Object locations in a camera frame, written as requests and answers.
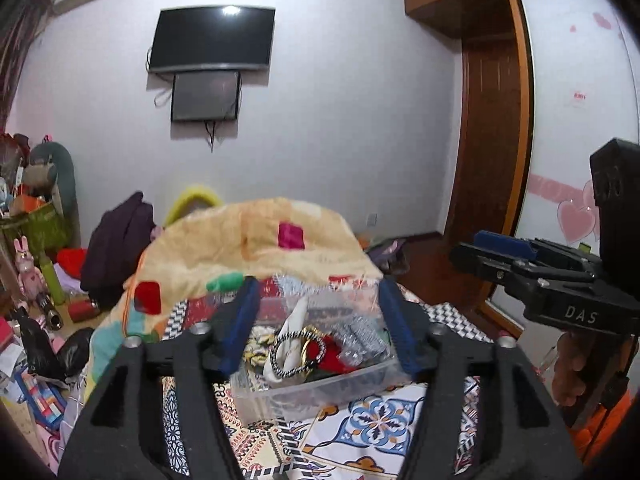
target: black plastic bag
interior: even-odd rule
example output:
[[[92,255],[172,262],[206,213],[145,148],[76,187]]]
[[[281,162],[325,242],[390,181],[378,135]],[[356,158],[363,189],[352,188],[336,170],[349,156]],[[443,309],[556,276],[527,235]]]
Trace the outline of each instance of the black plastic bag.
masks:
[[[93,328],[78,330],[69,336],[62,348],[58,350],[56,356],[66,377],[78,375],[89,360],[89,340],[93,333]]]
[[[29,317],[24,307],[14,312],[14,317],[20,323],[20,336],[27,354],[29,373],[54,384],[64,384],[65,371],[51,347],[47,333],[40,328],[35,319]]]

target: blue gripper pad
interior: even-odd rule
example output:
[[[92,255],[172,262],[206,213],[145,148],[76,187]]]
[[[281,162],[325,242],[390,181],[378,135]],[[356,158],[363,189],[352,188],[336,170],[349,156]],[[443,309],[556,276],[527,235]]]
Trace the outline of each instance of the blue gripper pad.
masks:
[[[249,339],[260,308],[260,284],[253,276],[247,276],[229,303],[222,303],[210,323],[220,342],[220,372],[228,379],[238,370],[242,352]]]
[[[538,257],[538,253],[533,250],[530,243],[526,240],[499,235],[498,233],[491,233],[489,231],[478,231],[474,236],[474,246],[478,249],[512,256],[518,260],[534,262]]]
[[[378,304],[402,370],[417,381],[421,372],[437,365],[435,354],[418,354],[420,345],[426,344],[425,335],[431,324],[429,314],[420,305],[405,300],[396,282],[390,278],[380,280]]]

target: small monitor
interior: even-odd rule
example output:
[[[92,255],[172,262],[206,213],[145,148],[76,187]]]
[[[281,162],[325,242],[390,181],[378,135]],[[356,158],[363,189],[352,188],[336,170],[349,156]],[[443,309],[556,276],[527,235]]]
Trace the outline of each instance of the small monitor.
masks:
[[[238,118],[240,74],[184,72],[174,76],[172,121],[234,121]]]

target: patterned bedsheet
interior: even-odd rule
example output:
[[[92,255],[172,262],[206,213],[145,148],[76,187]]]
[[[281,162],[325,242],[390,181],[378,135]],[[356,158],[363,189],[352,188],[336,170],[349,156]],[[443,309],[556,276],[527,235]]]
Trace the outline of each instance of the patterned bedsheet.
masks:
[[[330,288],[370,285],[365,280],[341,280]],[[290,296],[319,290],[289,276],[274,276],[264,283],[263,295]],[[490,341],[450,304],[425,305],[405,290],[405,297],[424,308],[431,320],[442,322],[461,336]],[[203,302],[177,303],[167,323],[164,338],[179,335],[194,322],[207,319]],[[164,436],[171,468],[189,474],[180,440],[175,400],[175,381],[164,380]],[[476,433],[479,385],[467,378],[461,414],[461,432],[456,472],[470,465]],[[348,406],[328,406],[315,418],[286,422],[263,422],[244,428],[238,419],[230,385],[215,386],[226,434],[245,478],[289,478],[371,480],[394,478],[411,443],[415,423],[427,393],[424,384],[390,388]]]

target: orange sleeve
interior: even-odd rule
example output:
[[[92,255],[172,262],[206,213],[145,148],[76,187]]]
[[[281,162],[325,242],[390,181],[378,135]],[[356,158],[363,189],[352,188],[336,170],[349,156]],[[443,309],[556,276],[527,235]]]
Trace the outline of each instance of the orange sleeve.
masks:
[[[585,463],[596,456],[607,443],[611,435],[614,434],[620,425],[620,422],[622,422],[622,419],[625,418],[626,412],[631,407],[631,402],[631,394],[629,393],[629,390],[627,390],[624,397],[620,399],[620,402],[617,403],[611,410],[611,413],[609,413],[607,421],[600,430],[600,434],[598,435],[596,442],[593,443],[593,446],[591,446],[589,451],[589,455],[584,460]],[[598,429],[605,412],[606,410],[603,407],[599,407],[584,428],[575,431],[569,430],[580,459],[582,459],[584,452],[587,450],[587,446],[591,442],[593,434]]]

